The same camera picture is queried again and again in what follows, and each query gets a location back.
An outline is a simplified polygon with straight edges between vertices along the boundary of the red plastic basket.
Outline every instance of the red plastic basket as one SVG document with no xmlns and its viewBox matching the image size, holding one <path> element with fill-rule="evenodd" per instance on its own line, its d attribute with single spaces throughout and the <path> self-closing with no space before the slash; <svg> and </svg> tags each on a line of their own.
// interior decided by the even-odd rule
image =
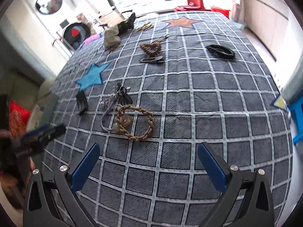
<svg viewBox="0 0 303 227">
<path fill-rule="evenodd" d="M 219 12 L 225 15 L 225 17 L 227 17 L 229 19 L 229 11 L 227 9 L 223 9 L 223 8 L 219 8 L 219 7 L 211 7 L 211 11 L 212 12 Z"/>
</svg>

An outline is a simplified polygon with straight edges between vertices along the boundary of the tan braided headband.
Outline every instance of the tan braided headband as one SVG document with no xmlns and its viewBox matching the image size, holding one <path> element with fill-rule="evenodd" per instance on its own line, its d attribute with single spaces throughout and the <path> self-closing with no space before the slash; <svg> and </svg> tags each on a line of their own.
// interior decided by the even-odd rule
<svg viewBox="0 0 303 227">
<path fill-rule="evenodd" d="M 146 115 L 148 117 L 148 128 L 143 135 L 140 135 L 140 136 L 132 135 L 122 125 L 122 117 L 123 117 L 125 110 L 127 110 L 127 109 L 132 109 L 135 111 L 142 112 L 144 115 Z M 154 124 L 153 124 L 154 118 L 149 111 L 147 111 L 146 109 L 141 108 L 141 107 L 133 107 L 130 105 L 124 105 L 124 106 L 118 108 L 118 114 L 117 114 L 116 121 L 117 121 L 118 125 L 120 126 L 120 132 L 123 132 L 123 135 L 125 135 L 126 137 L 128 137 L 129 139 L 134 140 L 134 141 L 145 140 L 145 138 L 147 138 L 147 136 L 152 132 L 152 129 L 154 127 Z"/>
</svg>

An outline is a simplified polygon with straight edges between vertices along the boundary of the blue gripper pad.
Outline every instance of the blue gripper pad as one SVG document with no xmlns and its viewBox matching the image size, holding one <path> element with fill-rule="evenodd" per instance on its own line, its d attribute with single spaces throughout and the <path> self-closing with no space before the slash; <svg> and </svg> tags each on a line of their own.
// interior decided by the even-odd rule
<svg viewBox="0 0 303 227">
<path fill-rule="evenodd" d="M 224 193 L 227 189 L 225 173 L 203 143 L 198 146 L 198 156 L 216 190 Z"/>
<path fill-rule="evenodd" d="M 71 189 L 73 193 L 83 188 L 89 174 L 98 161 L 99 156 L 100 147 L 99 144 L 95 142 L 72 174 Z"/>
</svg>

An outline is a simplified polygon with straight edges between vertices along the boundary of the black bracelet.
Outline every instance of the black bracelet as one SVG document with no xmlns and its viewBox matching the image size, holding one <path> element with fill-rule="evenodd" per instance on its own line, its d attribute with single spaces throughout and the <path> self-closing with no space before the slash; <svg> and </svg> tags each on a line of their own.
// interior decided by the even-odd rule
<svg viewBox="0 0 303 227">
<path fill-rule="evenodd" d="M 206 46 L 206 49 L 224 59 L 234 59 L 235 57 L 234 51 L 225 46 L 211 44 Z"/>
</svg>

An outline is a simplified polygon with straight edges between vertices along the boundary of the blue plastic stool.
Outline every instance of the blue plastic stool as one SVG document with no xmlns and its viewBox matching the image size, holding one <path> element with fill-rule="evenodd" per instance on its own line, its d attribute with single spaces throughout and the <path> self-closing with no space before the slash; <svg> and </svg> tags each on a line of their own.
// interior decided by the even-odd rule
<svg viewBox="0 0 303 227">
<path fill-rule="evenodd" d="M 303 111 L 302 111 L 303 97 L 288 106 L 298 127 L 298 135 L 293 138 L 294 145 L 303 140 Z"/>
</svg>

